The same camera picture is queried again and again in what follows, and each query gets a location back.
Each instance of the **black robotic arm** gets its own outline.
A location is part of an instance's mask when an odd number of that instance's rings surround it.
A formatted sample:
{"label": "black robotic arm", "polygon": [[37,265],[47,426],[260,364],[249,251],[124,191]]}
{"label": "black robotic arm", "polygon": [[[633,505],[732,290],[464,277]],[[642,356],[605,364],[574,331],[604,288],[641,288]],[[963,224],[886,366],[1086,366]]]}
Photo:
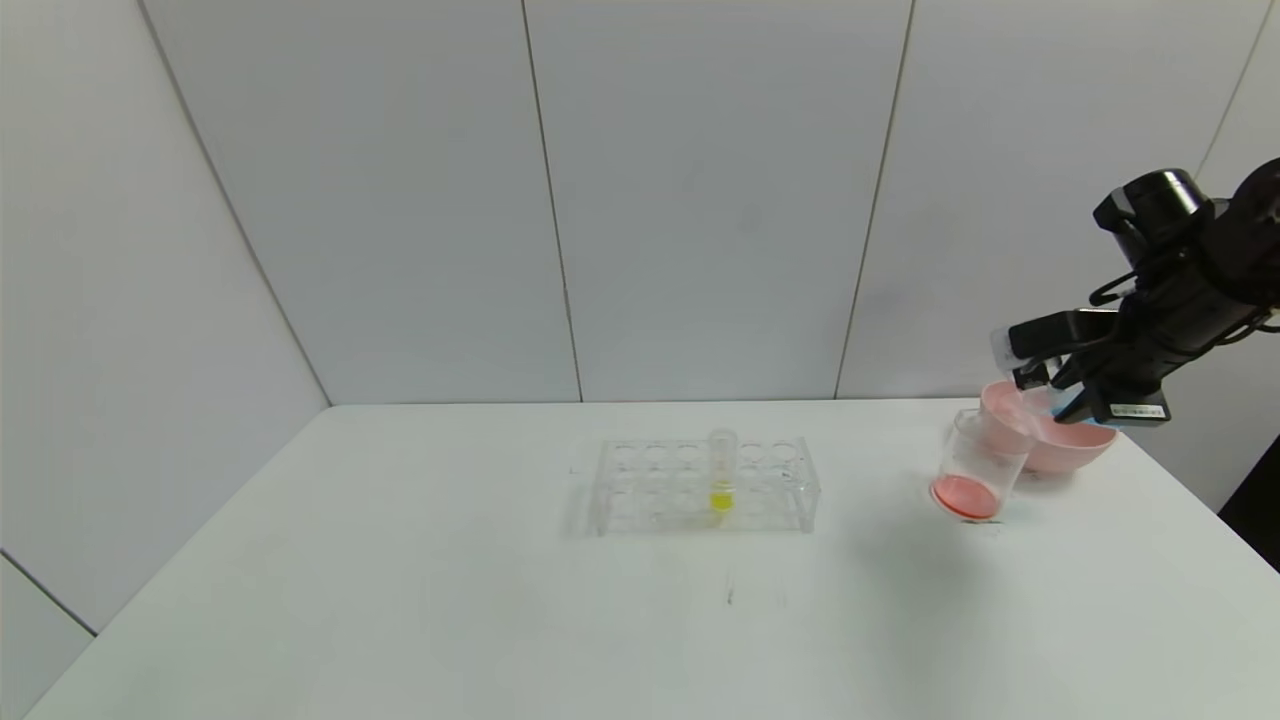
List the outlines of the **black robotic arm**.
{"label": "black robotic arm", "polygon": [[1096,290],[1092,307],[992,334],[996,363],[1019,388],[1079,388],[1059,423],[1165,423],[1165,375],[1220,345],[1280,332],[1267,324],[1280,307],[1280,159],[1230,200],[1204,196],[1184,170],[1148,173],[1112,191],[1093,219],[1132,270]]}

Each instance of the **table surface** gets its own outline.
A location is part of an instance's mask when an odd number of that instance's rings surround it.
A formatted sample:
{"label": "table surface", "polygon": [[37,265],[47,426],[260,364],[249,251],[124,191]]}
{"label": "table surface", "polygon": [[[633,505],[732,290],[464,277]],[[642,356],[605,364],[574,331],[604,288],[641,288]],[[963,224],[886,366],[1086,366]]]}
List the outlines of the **table surface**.
{"label": "table surface", "polygon": [[[333,409],[28,717],[1276,717],[1280,578],[1128,438],[952,521],[973,405]],[[721,425],[806,438],[815,533],[589,534],[599,441]]]}

